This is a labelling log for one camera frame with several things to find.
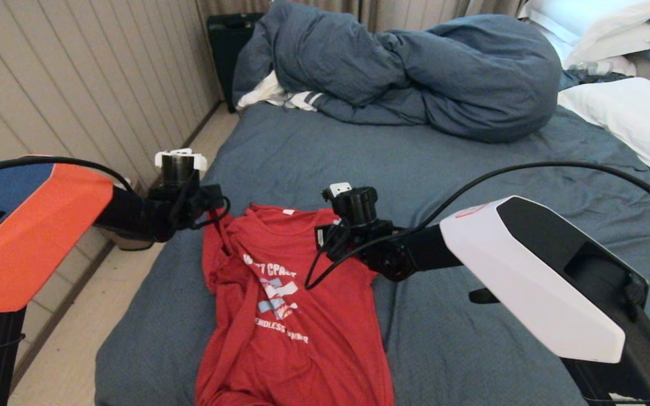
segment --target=red t-shirt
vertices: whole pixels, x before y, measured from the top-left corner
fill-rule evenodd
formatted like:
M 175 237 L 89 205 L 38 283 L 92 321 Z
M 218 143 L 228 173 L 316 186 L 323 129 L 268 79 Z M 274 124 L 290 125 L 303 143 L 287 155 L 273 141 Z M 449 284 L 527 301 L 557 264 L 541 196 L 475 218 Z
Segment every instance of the red t-shirt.
M 205 228 L 202 263 L 217 329 L 196 381 L 197 404 L 394 404 L 371 283 L 355 259 L 312 290 L 315 226 L 332 210 L 252 205 Z M 325 255 L 314 278 L 332 264 Z

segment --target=mattress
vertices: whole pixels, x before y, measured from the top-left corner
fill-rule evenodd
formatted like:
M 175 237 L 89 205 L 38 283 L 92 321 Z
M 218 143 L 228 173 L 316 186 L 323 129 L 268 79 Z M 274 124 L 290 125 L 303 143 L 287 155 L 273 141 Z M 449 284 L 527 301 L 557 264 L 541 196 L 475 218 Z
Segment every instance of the mattress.
M 319 192 L 336 182 L 375 187 L 379 217 L 407 227 L 488 171 L 545 160 L 595 162 L 650 183 L 650 169 L 625 144 L 560 107 L 529 136 L 484 144 L 428 126 L 353 125 L 266 104 L 243 113 L 203 183 L 221 185 L 234 215 L 251 202 L 325 208 Z M 440 218 L 510 195 L 549 206 L 650 280 L 650 196 L 605 173 L 508 173 L 465 193 Z M 194 403 L 215 322 L 202 242 L 201 231 L 182 231 L 163 249 L 98 352 L 97 404 Z M 464 267 L 401 283 L 379 277 L 372 288 L 397 404 L 585 404 L 560 360 L 503 306 L 469 302 L 482 285 Z

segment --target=crumpled blanket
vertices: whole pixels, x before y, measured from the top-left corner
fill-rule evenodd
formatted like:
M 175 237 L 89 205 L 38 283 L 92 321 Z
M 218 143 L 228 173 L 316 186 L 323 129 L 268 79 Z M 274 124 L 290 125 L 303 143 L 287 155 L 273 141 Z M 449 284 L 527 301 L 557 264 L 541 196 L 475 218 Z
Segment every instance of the crumpled blanket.
M 275 0 L 240 52 L 234 100 L 273 70 L 289 93 L 323 93 L 312 106 L 340 121 L 428 124 L 481 142 L 544 126 L 561 74 L 544 36 L 509 16 L 371 34 L 352 15 L 286 0 Z

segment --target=floor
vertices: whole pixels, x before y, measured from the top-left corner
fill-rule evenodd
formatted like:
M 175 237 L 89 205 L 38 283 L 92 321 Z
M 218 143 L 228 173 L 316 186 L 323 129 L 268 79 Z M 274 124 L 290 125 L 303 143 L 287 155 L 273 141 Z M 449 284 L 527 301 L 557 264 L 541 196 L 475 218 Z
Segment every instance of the floor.
M 237 123 L 238 116 L 220 105 L 190 147 L 211 164 Z M 10 406 L 94 404 L 97 350 L 124 315 L 163 247 L 155 244 L 135 252 L 113 249 L 16 386 Z

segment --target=white pillow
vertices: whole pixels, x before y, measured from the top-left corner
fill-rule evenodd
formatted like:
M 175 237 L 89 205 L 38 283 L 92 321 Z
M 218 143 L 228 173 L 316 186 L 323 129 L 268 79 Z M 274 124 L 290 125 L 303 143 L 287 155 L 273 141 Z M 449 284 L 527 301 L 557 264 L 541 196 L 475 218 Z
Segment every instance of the white pillow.
M 558 104 L 610 131 L 650 167 L 650 80 L 578 85 L 559 92 Z
M 581 50 L 648 21 L 650 0 L 530 0 L 519 17 Z
M 604 60 L 613 64 L 614 72 L 635 76 L 635 65 L 621 55 L 629 53 L 624 52 L 625 49 L 650 49 L 650 23 L 644 23 L 624 33 L 601 39 L 583 53 L 574 52 L 574 47 L 556 34 L 533 21 L 530 23 L 552 44 L 563 69 L 568 69 L 570 65 L 580 62 Z

